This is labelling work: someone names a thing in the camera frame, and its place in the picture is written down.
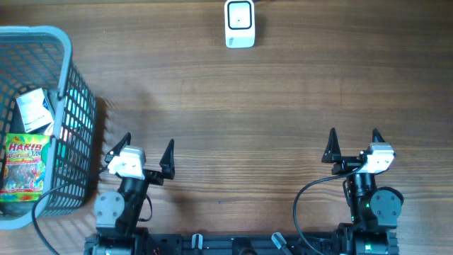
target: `white cardboard box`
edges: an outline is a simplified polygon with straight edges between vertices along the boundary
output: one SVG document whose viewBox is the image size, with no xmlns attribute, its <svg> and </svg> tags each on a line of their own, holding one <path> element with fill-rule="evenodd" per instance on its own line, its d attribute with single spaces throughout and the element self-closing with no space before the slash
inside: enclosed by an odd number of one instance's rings
<svg viewBox="0 0 453 255">
<path fill-rule="evenodd" d="M 43 89 L 36 89 L 17 99 L 25 132 L 32 132 L 53 121 L 52 106 Z"/>
</svg>

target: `wood grain surface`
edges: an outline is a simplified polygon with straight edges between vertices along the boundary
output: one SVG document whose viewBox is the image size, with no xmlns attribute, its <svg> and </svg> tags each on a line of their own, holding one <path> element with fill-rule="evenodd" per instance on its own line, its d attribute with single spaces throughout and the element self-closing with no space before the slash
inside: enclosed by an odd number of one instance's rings
<svg viewBox="0 0 453 255">
<path fill-rule="evenodd" d="M 453 249 L 453 3 L 274 1 L 256 4 L 256 46 L 224 45 L 223 2 L 10 6 L 1 25 L 51 25 L 101 106 L 95 148 L 126 133 L 157 169 L 176 141 L 176 178 L 150 187 L 154 233 L 295 233 L 292 203 L 336 127 L 356 155 L 373 128 L 396 150 L 377 177 L 406 197 L 401 254 Z M 99 162 L 101 150 L 94 152 Z M 120 180 L 101 176 L 98 192 Z M 94 233 L 95 196 L 40 226 L 62 254 Z M 149 214 L 144 206 L 142 216 Z M 349 222 L 341 181 L 310 188 L 303 230 Z M 33 229 L 0 232 L 0 254 L 48 254 Z"/>
</svg>

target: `gray plastic basket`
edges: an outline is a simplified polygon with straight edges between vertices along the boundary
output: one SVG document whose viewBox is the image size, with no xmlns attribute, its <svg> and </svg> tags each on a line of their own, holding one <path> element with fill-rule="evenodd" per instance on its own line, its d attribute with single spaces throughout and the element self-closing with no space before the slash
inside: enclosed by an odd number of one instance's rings
<svg viewBox="0 0 453 255">
<path fill-rule="evenodd" d="M 2 173 L 6 162 L 6 133 L 17 132 L 16 127 L 19 126 L 15 124 L 15 120 L 20 118 L 15 99 L 36 88 L 54 91 L 56 102 L 55 126 L 47 155 L 45 192 L 89 173 L 96 100 L 72 62 L 72 45 L 65 32 L 50 26 L 0 27 Z M 69 214 L 82 205 L 86 192 L 87 181 L 74 182 L 44 198 L 36 213 Z M 2 213 L 0 230 L 18 229 L 31 223 L 30 209 L 30 203 L 26 206 L 24 203 L 23 207 L 14 208 L 16 211 Z"/>
</svg>

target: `black cable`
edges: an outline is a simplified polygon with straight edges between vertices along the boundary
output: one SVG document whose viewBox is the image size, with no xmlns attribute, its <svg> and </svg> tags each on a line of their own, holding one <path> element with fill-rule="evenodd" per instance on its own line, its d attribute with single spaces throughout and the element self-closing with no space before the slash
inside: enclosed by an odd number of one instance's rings
<svg viewBox="0 0 453 255">
<path fill-rule="evenodd" d="M 294 224 L 296 225 L 296 229 L 297 229 L 297 232 L 299 233 L 300 235 L 300 238 L 302 240 L 304 240 L 305 244 L 310 248 L 312 249 L 314 252 L 316 252 L 316 254 L 318 255 L 323 255 L 320 251 L 318 251 L 317 249 L 315 249 L 306 239 L 305 239 L 305 236 L 304 234 L 302 233 L 302 231 L 300 230 L 300 227 L 299 227 L 299 223 L 297 222 L 297 202 L 299 201 L 299 198 L 300 198 L 300 195 L 302 195 L 302 193 L 310 188 L 311 186 L 315 185 L 315 184 L 318 184 L 318 183 L 323 183 L 325 181 L 332 181 L 332 180 L 336 180 L 336 179 L 341 179 L 341 178 L 346 178 L 348 176 L 351 176 L 353 174 L 356 174 L 358 171 L 360 171 L 362 169 L 362 167 L 365 165 L 365 163 L 363 163 L 363 165 L 357 169 L 355 169 L 354 171 L 351 171 L 347 174 L 342 174 L 342 175 L 339 175 L 339 176 L 332 176 L 332 177 L 327 177 L 327 178 L 322 178 L 322 179 L 319 179 L 317 181 L 312 181 L 311 183 L 308 183 L 307 185 L 305 185 L 305 187 L 303 187 L 299 192 L 298 194 L 296 195 L 296 199 L 294 199 L 294 205 L 292 207 L 292 217 L 294 218 Z"/>
<path fill-rule="evenodd" d="M 151 203 L 151 198 L 149 198 L 148 194 L 147 194 L 147 200 L 148 200 L 148 203 L 149 203 L 149 207 L 151 208 L 151 215 L 147 219 L 139 218 L 140 222 L 148 222 L 148 221 L 151 220 L 151 218 L 153 218 L 153 204 Z"/>
<path fill-rule="evenodd" d="M 84 181 L 84 180 L 89 180 L 89 179 L 92 179 L 92 178 L 95 178 L 97 176 L 99 176 L 99 174 L 101 174 L 102 172 L 104 172 L 105 170 L 107 169 L 107 166 L 104 166 L 98 173 L 96 174 L 92 174 L 90 176 L 85 176 L 83 178 L 78 178 L 77 180 L 74 180 L 74 181 L 71 181 L 71 182 L 66 182 L 65 184 L 62 184 L 58 187 L 55 187 L 55 188 L 51 188 L 50 190 L 46 191 L 44 194 L 41 195 L 41 197 L 36 200 L 35 204 L 33 204 L 33 207 L 31 209 L 31 219 L 33 221 L 33 225 L 35 226 L 35 230 L 38 234 L 38 236 L 41 238 L 41 241 L 44 243 L 44 245 L 55 255 L 59 255 L 59 253 L 54 249 L 54 247 L 52 247 L 52 245 L 50 245 L 50 243 L 48 242 L 48 240 L 44 237 L 44 235 L 42 234 L 41 232 L 41 229 L 40 227 L 38 226 L 38 221 L 36 220 L 36 207 L 38 206 L 38 204 L 41 202 L 41 200 L 43 198 L 45 198 L 46 196 L 48 196 L 49 194 L 52 194 L 53 192 L 61 189 L 61 188 L 64 188 L 66 186 L 69 186 L 69 185 L 72 185 L 76 182 L 79 182 L 79 181 Z"/>
</svg>

